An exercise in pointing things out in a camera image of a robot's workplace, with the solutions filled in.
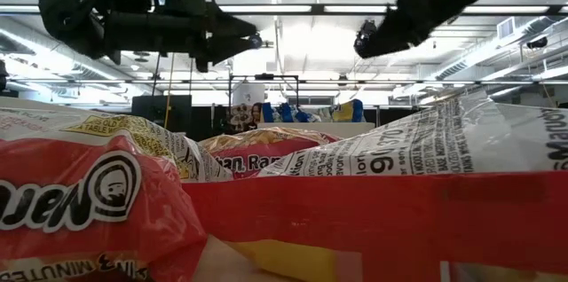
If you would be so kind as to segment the white box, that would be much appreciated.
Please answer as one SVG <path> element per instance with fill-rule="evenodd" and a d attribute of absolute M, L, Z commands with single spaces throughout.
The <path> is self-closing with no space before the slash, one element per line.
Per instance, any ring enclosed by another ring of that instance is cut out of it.
<path fill-rule="evenodd" d="M 252 106 L 256 103 L 264 103 L 265 86 L 260 83 L 235 84 L 232 89 L 232 103 L 237 105 Z"/>

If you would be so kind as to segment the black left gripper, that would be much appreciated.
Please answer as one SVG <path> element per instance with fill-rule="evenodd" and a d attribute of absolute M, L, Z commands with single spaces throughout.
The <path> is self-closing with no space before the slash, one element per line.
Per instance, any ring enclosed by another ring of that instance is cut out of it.
<path fill-rule="evenodd" d="M 256 26 L 224 12 L 215 0 L 206 3 L 209 31 L 213 35 L 244 37 L 254 35 Z M 104 55 L 121 64 L 121 51 L 187 53 L 196 68 L 209 71 L 213 65 L 254 48 L 248 39 L 210 38 L 205 16 L 182 16 L 164 13 L 110 12 L 104 22 Z"/>

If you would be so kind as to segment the brown circle patterned panel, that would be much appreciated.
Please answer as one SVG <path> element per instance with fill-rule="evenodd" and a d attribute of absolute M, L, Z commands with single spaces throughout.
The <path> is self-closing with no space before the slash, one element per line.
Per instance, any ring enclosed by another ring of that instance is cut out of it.
<path fill-rule="evenodd" d="M 246 104 L 232 106 L 228 118 L 229 125 L 235 133 L 248 131 L 254 122 L 251 106 Z"/>

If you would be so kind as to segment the black tube stand frame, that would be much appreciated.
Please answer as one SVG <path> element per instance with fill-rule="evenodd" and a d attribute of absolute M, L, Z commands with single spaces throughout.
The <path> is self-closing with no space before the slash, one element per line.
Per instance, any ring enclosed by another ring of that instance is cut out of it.
<path fill-rule="evenodd" d="M 245 79 L 246 80 L 247 78 L 251 78 L 252 80 L 273 80 L 273 79 L 297 79 L 298 80 L 299 79 L 299 77 L 297 75 L 289 75 L 289 74 L 230 74 L 229 75 L 229 80 L 232 80 L 232 79 L 237 79 L 237 80 Z M 229 82 L 228 83 L 228 100 L 229 100 L 229 103 L 228 103 L 228 107 L 227 107 L 227 111 L 226 111 L 226 123 L 228 124 L 230 129 L 231 129 L 231 127 L 230 127 L 229 122 L 228 122 L 229 121 L 228 116 L 229 116 L 229 113 L 230 113 L 230 108 L 232 106 L 234 106 L 234 104 L 232 103 L 232 89 L 233 89 L 233 86 L 235 84 L 241 84 L 241 83 L 245 83 L 245 82 Z M 276 101 L 272 101 L 272 100 L 269 99 L 268 89 L 270 87 L 276 86 L 276 87 L 280 87 L 280 91 L 282 91 L 283 87 L 289 86 L 296 93 L 296 99 L 299 99 L 299 94 L 298 94 L 299 84 L 293 83 L 293 82 L 260 83 L 260 84 L 263 84 L 265 86 L 265 101 L 264 101 L 264 103 L 266 103 L 266 102 L 271 103 L 273 111 L 274 111 L 274 122 L 281 121 L 280 114 L 277 111 L 278 105 L 276 104 Z M 253 124 L 250 126 L 249 130 L 257 129 L 257 124 L 255 124 L 253 122 Z"/>

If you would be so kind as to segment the black panel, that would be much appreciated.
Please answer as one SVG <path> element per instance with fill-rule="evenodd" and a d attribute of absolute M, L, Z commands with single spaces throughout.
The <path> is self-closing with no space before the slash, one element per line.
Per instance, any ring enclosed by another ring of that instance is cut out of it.
<path fill-rule="evenodd" d="M 379 109 L 378 116 L 376 120 L 376 125 L 378 127 L 382 125 L 386 125 L 393 121 L 405 118 L 411 114 L 417 113 L 417 109 L 408 109 L 408 108 L 388 108 L 388 109 Z"/>

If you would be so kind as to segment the thin black overhead rail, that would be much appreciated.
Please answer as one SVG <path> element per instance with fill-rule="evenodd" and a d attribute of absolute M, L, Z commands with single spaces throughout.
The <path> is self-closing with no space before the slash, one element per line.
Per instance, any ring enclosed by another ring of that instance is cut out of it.
<path fill-rule="evenodd" d="M 523 81 L 425 81 L 425 80 L 297 80 L 297 79 L 273 79 L 273 80 L 252 80 L 251 78 L 232 79 L 232 80 L 79 80 L 79 79 L 8 79 L 7 82 L 13 83 L 47 83 L 47 84 L 227 84 L 229 82 L 252 82 L 252 83 L 285 83 L 293 82 L 298 84 L 326 84 L 326 85 L 340 85 L 340 84 L 367 84 L 367 85 L 510 85 L 510 86 L 524 86 L 524 85 L 568 85 L 568 80 L 523 80 Z"/>

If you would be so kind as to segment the overhead rig crossbar with lights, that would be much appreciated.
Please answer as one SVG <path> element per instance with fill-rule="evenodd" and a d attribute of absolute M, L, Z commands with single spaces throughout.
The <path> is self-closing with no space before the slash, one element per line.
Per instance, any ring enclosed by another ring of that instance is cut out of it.
<path fill-rule="evenodd" d="M 220 4 L 226 13 L 241 16 L 383 16 L 394 4 Z M 459 12 L 463 17 L 568 16 L 568 4 L 471 5 Z"/>

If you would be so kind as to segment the white ceiling vent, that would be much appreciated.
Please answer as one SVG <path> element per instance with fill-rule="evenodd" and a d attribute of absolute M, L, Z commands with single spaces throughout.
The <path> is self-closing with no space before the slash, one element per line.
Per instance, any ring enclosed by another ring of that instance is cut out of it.
<path fill-rule="evenodd" d="M 517 25 L 516 18 L 509 17 L 496 25 L 497 36 L 499 39 L 505 39 L 513 36 L 516 33 Z"/>

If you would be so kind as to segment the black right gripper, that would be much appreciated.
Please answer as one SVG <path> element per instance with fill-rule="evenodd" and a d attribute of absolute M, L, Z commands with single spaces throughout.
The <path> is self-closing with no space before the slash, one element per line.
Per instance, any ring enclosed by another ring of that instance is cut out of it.
<path fill-rule="evenodd" d="M 465 5 L 461 0 L 398 0 L 398 12 L 388 11 L 370 44 L 360 54 L 370 59 L 405 51 L 421 44 L 434 27 L 452 18 Z"/>

